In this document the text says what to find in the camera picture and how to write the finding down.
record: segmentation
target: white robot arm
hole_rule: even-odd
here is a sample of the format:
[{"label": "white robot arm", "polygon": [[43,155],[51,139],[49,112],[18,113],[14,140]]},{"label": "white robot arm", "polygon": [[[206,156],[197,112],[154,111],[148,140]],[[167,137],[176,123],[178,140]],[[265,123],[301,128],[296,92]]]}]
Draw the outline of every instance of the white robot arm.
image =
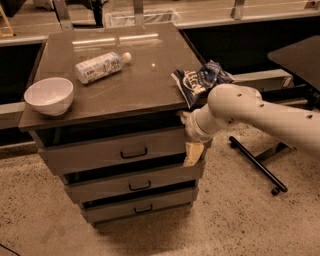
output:
[{"label": "white robot arm", "polygon": [[269,103],[254,88],[221,84],[211,90],[207,104],[182,120],[190,141],[185,166],[195,164],[203,143],[238,122],[250,124],[287,146],[320,159],[320,113]]}]

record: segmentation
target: gray drawer cabinet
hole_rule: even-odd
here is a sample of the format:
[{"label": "gray drawer cabinet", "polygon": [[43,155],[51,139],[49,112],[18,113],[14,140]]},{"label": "gray drawer cabinet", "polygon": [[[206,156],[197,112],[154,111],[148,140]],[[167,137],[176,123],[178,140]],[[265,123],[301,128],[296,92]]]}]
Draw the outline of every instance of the gray drawer cabinet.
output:
[{"label": "gray drawer cabinet", "polygon": [[39,154],[54,174],[61,175],[182,153],[184,142],[184,129],[180,127],[48,147],[40,149]]},{"label": "gray drawer cabinet", "polygon": [[126,203],[114,203],[83,210],[82,214],[89,223],[97,223],[104,220],[134,216],[159,209],[190,204],[190,202],[195,200],[197,193],[197,188],[189,188],[153,197],[146,197],[139,201],[130,200]]},{"label": "gray drawer cabinet", "polygon": [[115,175],[89,182],[80,182],[65,186],[65,191],[74,203],[82,204],[101,198],[119,196],[146,189],[159,188],[167,185],[196,182],[202,177],[204,161],[192,167],[181,164],[153,168],[147,171]]},{"label": "gray drawer cabinet", "polygon": [[[73,72],[81,60],[129,50],[132,64],[105,79],[84,86]],[[35,80],[69,79],[74,101],[59,117],[26,105],[19,128],[89,223],[196,200],[205,152],[183,167],[187,137],[177,112],[188,109],[171,73],[200,66],[170,23],[49,35]]]}]

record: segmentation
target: countertop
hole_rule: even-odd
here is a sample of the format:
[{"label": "countertop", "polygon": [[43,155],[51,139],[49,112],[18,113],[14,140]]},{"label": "countertop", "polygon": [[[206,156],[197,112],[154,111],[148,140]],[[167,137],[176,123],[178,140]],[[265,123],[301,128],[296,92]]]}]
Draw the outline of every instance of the countertop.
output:
[{"label": "countertop", "polygon": [[[130,52],[132,63],[118,73],[81,84],[74,73],[75,64],[111,51]],[[60,117],[47,117],[27,105],[19,128],[44,129],[186,108],[171,73],[176,69],[198,70],[200,66],[171,23],[50,34],[35,82],[55,76],[67,78],[74,84],[74,101]]]}]

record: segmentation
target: metal rod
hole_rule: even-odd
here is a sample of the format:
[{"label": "metal rod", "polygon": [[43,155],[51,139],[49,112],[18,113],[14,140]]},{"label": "metal rod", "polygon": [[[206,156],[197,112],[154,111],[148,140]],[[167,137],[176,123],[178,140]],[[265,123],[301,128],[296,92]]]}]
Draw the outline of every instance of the metal rod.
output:
[{"label": "metal rod", "polygon": [[237,146],[240,151],[253,163],[255,164],[263,174],[267,176],[269,180],[272,181],[282,192],[287,192],[288,188],[283,185],[283,183],[278,180],[263,164],[256,160],[256,158],[245,148],[242,146],[240,142],[238,142],[234,137],[230,136],[229,140],[233,143],[233,145]]}]

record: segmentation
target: drawer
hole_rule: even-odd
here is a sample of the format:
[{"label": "drawer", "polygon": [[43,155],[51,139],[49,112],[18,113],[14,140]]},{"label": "drawer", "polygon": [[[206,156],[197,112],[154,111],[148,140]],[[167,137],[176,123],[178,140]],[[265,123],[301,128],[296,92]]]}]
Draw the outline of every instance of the drawer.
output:
[{"label": "drawer", "polygon": [[185,152],[183,127],[40,148],[55,175],[81,172]]},{"label": "drawer", "polygon": [[196,200],[197,194],[198,188],[187,188],[162,195],[146,197],[141,200],[132,200],[124,203],[115,203],[94,209],[82,210],[82,215],[89,223],[135,216],[192,203]]},{"label": "drawer", "polygon": [[105,179],[65,186],[65,191],[74,203],[92,201],[137,191],[163,187],[190,180],[198,180],[204,171],[204,161],[192,167],[182,164],[154,168],[147,171],[115,175]]}]

